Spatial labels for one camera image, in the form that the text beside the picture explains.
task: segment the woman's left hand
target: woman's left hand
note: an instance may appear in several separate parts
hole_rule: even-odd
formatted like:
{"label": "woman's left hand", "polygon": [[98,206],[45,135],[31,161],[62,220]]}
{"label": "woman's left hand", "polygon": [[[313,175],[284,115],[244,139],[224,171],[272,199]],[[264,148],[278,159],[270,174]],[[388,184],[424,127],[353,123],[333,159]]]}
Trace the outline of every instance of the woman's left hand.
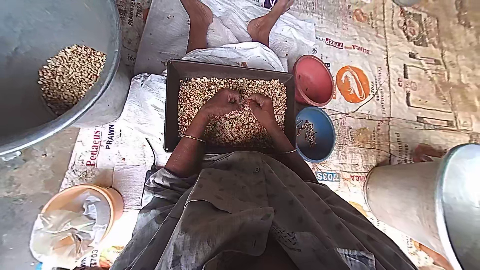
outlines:
{"label": "woman's left hand", "polygon": [[223,88],[202,106],[199,113],[211,119],[238,109],[240,109],[240,93],[230,88]]}

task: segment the forearm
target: forearm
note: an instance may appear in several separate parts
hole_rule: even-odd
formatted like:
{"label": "forearm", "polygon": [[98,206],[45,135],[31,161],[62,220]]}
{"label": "forearm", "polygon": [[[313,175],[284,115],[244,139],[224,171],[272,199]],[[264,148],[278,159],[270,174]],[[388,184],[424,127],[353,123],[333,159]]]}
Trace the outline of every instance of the forearm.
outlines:
{"label": "forearm", "polygon": [[[210,119],[199,112],[184,135],[202,138]],[[180,178],[186,178],[200,172],[205,143],[183,137],[168,159],[165,169]]]}
{"label": "forearm", "polygon": [[[268,127],[267,131],[278,152],[285,153],[295,149],[276,123]],[[294,171],[304,181],[317,181],[312,170],[298,152],[278,154],[275,156],[275,159]]]}

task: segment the leg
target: leg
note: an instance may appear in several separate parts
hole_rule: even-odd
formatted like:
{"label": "leg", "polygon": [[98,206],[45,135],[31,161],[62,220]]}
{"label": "leg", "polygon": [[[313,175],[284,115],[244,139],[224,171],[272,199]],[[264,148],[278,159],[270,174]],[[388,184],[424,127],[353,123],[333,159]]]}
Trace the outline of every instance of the leg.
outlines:
{"label": "leg", "polygon": [[248,24],[247,30],[252,41],[260,42],[267,47],[270,47],[268,42],[270,38],[270,31],[280,18],[293,5],[294,0],[278,0],[278,3],[273,6],[272,10],[265,16],[256,18]]}
{"label": "leg", "polygon": [[180,0],[190,17],[187,53],[207,48],[208,26],[213,22],[212,11],[200,0]]}

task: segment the black tray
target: black tray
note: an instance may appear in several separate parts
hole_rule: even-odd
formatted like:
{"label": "black tray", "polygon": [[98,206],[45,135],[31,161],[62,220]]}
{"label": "black tray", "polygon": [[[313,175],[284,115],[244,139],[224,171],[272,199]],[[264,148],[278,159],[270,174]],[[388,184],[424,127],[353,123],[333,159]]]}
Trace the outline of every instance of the black tray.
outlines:
{"label": "black tray", "polygon": [[[285,72],[260,70],[219,64],[208,64],[185,60],[170,60],[167,64],[167,109],[165,117],[164,148],[172,153],[180,142],[178,123],[178,103],[180,80],[198,77],[218,79],[279,80],[287,87],[287,110],[285,111],[285,135],[295,145],[295,83],[291,74]],[[273,148],[226,147],[207,144],[205,153],[223,154],[234,151],[258,151],[265,154],[275,153]]]}

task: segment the blue plastic bowl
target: blue plastic bowl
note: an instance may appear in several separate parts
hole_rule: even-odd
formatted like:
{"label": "blue plastic bowl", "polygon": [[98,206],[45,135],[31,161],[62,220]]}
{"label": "blue plastic bowl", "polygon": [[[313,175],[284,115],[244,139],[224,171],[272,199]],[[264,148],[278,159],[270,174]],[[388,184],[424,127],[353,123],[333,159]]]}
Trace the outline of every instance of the blue plastic bowl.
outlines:
{"label": "blue plastic bowl", "polygon": [[305,132],[297,136],[297,150],[302,158],[308,162],[320,163],[332,154],[335,147],[336,135],[332,120],[321,108],[306,107],[297,115],[297,123],[308,121],[313,123],[316,145],[310,147],[305,139]]}

